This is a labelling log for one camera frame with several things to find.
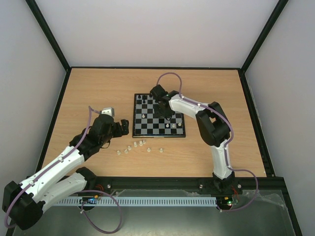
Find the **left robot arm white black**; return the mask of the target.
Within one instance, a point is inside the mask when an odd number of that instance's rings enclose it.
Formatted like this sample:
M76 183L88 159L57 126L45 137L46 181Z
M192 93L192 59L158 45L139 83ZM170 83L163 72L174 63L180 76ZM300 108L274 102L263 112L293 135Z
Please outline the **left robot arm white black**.
M112 138L127 135L128 127L126 119L115 122L111 115L99 115L51 163L22 182L11 181L5 186L2 210L6 217L27 230L60 200L77 192L94 190L96 175L80 165Z

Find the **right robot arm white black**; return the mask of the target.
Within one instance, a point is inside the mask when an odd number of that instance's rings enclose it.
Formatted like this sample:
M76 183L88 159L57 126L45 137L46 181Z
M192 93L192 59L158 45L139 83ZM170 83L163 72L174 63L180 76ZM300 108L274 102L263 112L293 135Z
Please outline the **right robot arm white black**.
M161 117L170 118L179 112L196 120L202 140L211 147L213 186L219 193L230 189L235 178L228 148L233 131L220 104L200 103L186 98L178 91L167 92L161 85L153 87L150 96L157 102L154 110Z

